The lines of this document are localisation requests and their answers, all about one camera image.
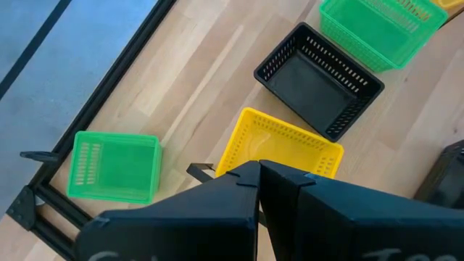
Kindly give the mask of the yellow plastic slotted basket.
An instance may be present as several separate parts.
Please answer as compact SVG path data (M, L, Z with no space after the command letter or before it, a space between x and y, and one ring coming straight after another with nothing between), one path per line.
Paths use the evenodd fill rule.
M433 3L441 7L442 9L452 9L461 4L464 4L464 0L431 0Z
M344 148L251 107L241 111L216 167L217 177L248 161L270 160L334 178Z

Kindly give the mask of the black aluminium table frame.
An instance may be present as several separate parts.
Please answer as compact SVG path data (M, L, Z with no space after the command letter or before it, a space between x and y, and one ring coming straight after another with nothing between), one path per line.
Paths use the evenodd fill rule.
M91 124L97 112L176 2L177 0L157 0L52 151L20 152L22 158L40 162L41 166L29 184L22 188L10 204L6 214L24 230L35 234L66 261L76 261L73 252L74 241L37 212L36 200L42 199L77 229L81 229L91 221L88 213L56 190L50 181L71 152L75 134L84 131Z

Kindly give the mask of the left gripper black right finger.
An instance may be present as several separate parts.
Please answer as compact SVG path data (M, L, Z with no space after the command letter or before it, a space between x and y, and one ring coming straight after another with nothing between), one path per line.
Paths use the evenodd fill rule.
M464 210L260 164L260 201L277 260L464 261Z

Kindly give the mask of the green plastic slotted basket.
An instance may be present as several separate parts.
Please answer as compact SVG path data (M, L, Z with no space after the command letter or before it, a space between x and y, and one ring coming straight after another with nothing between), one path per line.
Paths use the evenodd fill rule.
M372 71L404 68L446 22L429 0L322 0L320 30Z
M78 131L67 195L149 204L159 188L161 163L162 147L156 136Z

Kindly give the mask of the black plastic slotted basket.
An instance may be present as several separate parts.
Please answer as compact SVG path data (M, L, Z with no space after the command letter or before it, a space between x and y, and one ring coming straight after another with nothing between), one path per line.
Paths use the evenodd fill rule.
M299 23L254 77L322 137L337 142L384 83L307 23Z
M444 148L414 199L464 210L464 139Z

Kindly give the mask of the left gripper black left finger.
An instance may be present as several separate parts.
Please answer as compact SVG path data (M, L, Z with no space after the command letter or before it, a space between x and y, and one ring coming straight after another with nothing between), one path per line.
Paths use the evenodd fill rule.
M107 210L75 241L77 261L256 261L260 164L247 162L139 209Z

